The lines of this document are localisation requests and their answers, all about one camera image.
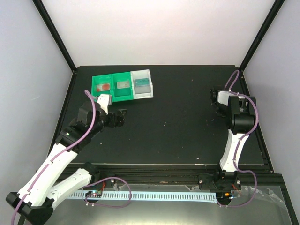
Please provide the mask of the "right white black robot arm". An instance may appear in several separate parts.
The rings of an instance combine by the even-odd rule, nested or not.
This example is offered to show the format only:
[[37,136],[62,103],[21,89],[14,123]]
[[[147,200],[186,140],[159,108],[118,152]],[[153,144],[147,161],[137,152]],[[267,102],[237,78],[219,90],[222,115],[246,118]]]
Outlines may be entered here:
[[225,151],[213,183],[218,189],[228,189],[236,182],[243,146],[258,125],[256,98],[218,89],[210,90],[210,98],[228,129]]

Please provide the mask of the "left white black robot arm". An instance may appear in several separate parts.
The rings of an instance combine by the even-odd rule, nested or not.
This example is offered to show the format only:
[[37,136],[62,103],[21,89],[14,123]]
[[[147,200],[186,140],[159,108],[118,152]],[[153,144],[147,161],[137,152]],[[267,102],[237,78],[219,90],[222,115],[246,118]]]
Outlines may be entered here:
[[89,185],[96,187],[101,180],[99,170],[91,163],[82,164],[75,173],[56,184],[69,163],[105,127],[124,124],[126,109],[109,112],[106,104],[85,102],[58,136],[51,153],[30,181],[18,192],[10,192],[6,201],[15,212],[32,225],[45,224],[55,208],[75,191]]

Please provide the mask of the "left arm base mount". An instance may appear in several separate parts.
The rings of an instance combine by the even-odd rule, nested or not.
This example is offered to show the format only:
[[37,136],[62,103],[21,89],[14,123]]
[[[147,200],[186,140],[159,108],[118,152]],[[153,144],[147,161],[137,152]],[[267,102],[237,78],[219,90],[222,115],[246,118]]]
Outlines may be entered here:
[[89,188],[98,185],[99,183],[105,182],[107,180],[116,180],[116,177],[107,177],[101,180],[92,182],[92,175],[89,173],[79,172],[75,175],[75,185],[74,187],[80,188]]

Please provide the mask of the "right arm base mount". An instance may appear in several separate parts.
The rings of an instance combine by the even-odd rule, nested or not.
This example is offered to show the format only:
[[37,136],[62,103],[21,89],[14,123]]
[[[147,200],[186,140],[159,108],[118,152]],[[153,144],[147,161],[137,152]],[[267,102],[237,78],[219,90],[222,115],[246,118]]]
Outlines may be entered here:
[[236,172],[201,173],[198,175],[200,189],[231,190],[236,187],[240,190],[240,183]]

